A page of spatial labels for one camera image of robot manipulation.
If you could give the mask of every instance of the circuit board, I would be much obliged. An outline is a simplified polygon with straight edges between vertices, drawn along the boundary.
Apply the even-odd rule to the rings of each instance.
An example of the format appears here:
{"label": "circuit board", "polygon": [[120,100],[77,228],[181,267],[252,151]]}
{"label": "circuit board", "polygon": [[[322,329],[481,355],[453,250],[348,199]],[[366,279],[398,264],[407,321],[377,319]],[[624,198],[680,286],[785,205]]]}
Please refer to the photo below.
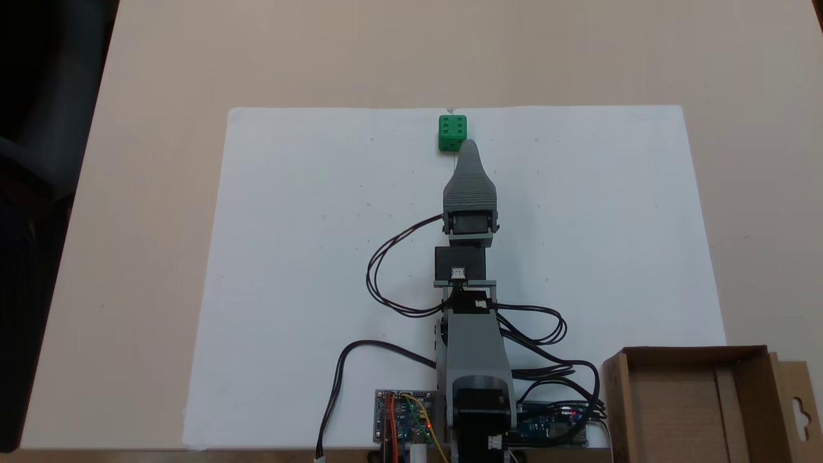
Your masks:
{"label": "circuit board", "polygon": [[435,419],[435,395],[432,391],[384,391],[374,392],[374,430],[372,438],[375,442],[385,437],[388,429],[388,412],[386,399],[394,399],[394,422],[398,432],[398,442],[415,444],[429,443],[431,440],[431,429],[427,427],[427,422],[420,411],[420,406],[414,400],[402,397],[408,394],[425,406],[425,411],[429,418]]}
{"label": "circuit board", "polygon": [[[430,443],[431,430],[426,427],[427,423],[420,413],[420,407],[412,401],[412,412],[409,413],[407,400],[402,398],[403,394],[409,394],[417,398],[425,406],[426,413],[433,420],[436,420],[434,410],[436,396],[433,391],[385,391],[374,392],[374,428],[372,438],[375,442],[380,442],[386,437],[388,429],[388,408],[386,399],[393,395],[394,422],[398,432],[398,442],[407,443]],[[517,405],[517,413],[546,407],[548,402],[523,402]],[[578,422],[581,413],[570,407],[560,407],[555,411],[540,414],[530,419],[518,423],[518,431],[509,433],[507,443],[517,447],[528,447],[529,445],[539,446],[543,443],[551,442],[552,439],[564,436]],[[586,428],[580,430],[571,441],[566,444],[569,447],[586,447]]]}
{"label": "circuit board", "polygon": [[[523,402],[517,405],[519,414],[531,410],[540,409],[548,405],[546,402]],[[509,435],[509,444],[517,444],[521,447],[528,444],[548,443],[552,439],[564,436],[580,419],[580,412],[570,407],[561,407],[560,411],[538,415],[518,423],[518,434]],[[586,428],[572,437],[566,444],[574,447],[586,447]]]}

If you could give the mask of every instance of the cardboard box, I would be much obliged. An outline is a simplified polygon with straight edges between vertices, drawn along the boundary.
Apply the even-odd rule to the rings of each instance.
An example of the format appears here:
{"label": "cardboard box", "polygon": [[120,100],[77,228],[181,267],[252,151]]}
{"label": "cardboard box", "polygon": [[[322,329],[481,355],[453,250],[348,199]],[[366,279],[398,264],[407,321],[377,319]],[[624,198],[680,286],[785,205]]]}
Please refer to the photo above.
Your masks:
{"label": "cardboard box", "polygon": [[623,348],[603,363],[603,383],[615,462],[823,461],[806,364],[765,346]]}

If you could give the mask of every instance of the white plug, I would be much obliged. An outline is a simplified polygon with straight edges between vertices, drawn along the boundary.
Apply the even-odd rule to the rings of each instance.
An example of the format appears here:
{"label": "white plug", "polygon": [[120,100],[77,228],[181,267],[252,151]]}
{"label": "white plug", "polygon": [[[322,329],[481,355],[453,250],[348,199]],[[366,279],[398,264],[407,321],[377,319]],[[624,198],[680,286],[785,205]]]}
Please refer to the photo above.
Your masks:
{"label": "white plug", "polygon": [[465,267],[452,267],[452,280],[465,280],[466,279],[466,268]]}
{"label": "white plug", "polygon": [[409,463],[425,463],[426,444],[411,444],[409,446]]}
{"label": "white plug", "polygon": [[503,435],[489,436],[489,450],[500,450],[503,448]]}

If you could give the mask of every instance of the red wire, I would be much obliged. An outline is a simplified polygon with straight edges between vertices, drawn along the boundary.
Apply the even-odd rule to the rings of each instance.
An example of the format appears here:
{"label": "red wire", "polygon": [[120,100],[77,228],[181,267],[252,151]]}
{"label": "red wire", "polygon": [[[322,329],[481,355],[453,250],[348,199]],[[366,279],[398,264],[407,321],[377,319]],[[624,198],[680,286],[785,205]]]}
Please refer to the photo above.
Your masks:
{"label": "red wire", "polygon": [[392,404],[388,407],[388,419],[392,429],[392,459],[394,463],[398,463],[398,424],[394,419],[394,393],[390,394],[390,397],[392,398]]}

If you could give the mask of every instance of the white paper sheet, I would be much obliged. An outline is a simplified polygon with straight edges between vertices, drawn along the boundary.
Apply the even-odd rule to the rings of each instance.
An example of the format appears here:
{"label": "white paper sheet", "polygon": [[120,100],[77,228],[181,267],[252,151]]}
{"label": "white paper sheet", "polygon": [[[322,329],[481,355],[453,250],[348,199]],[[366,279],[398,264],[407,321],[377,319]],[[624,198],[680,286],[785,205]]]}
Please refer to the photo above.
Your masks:
{"label": "white paper sheet", "polygon": [[[627,345],[725,344],[677,106],[458,110],[495,182],[487,251],[501,302],[561,311],[562,358],[600,365]],[[377,247],[442,212],[455,158],[437,151],[439,109],[235,109],[212,232],[184,442],[313,447],[337,356],[382,339],[434,357],[434,320],[373,301]],[[435,224],[393,249],[381,291],[432,306]],[[507,314],[527,333],[547,316]],[[545,365],[507,343],[513,367]],[[575,375],[592,386],[591,374]],[[516,381],[518,391],[527,384]],[[325,447],[371,447],[378,388],[433,389],[434,371],[362,348],[348,358]],[[535,400],[574,398],[547,387]],[[593,446],[605,442],[590,428]]]}

